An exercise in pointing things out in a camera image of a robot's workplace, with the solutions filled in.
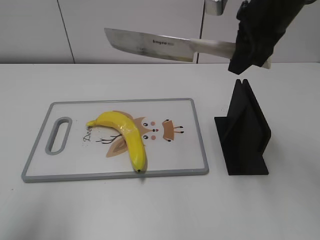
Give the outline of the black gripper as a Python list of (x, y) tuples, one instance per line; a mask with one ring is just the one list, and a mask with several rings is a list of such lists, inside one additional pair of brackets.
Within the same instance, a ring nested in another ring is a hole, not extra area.
[(239, 24), (228, 71), (240, 75), (251, 65), (262, 67), (306, 4), (305, 0), (244, 0), (236, 14)]

